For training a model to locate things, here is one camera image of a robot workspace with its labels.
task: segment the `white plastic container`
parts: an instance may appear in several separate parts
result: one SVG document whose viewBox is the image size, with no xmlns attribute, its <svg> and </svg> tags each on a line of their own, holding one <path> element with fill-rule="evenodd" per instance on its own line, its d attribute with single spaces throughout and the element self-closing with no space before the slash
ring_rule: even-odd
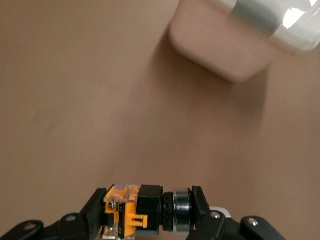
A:
<svg viewBox="0 0 320 240">
<path fill-rule="evenodd" d="M 180 0 L 169 36 L 183 56 L 234 83 L 320 42 L 320 0 Z"/>
</svg>

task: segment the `electronic component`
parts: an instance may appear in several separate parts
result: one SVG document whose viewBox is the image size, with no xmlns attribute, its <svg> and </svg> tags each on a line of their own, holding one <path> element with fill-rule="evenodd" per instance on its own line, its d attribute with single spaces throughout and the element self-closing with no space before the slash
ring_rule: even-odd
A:
<svg viewBox="0 0 320 240">
<path fill-rule="evenodd" d="M 135 240 L 158 235 L 159 228 L 187 240 L 284 240 L 258 216 L 234 221 L 230 213 L 210 207 L 200 186 L 164 192 L 158 185 L 112 185 L 99 188 L 79 213 L 44 227 L 41 221 L 18 224 L 0 240 Z"/>
</svg>

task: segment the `metal ring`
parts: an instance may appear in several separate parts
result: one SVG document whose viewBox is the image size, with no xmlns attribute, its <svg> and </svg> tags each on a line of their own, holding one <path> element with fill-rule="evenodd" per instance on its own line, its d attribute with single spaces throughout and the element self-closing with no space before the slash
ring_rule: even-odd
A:
<svg viewBox="0 0 320 240">
<path fill-rule="evenodd" d="M 188 188 L 173 190 L 173 235 L 187 237 L 190 234 L 190 196 Z"/>
</svg>

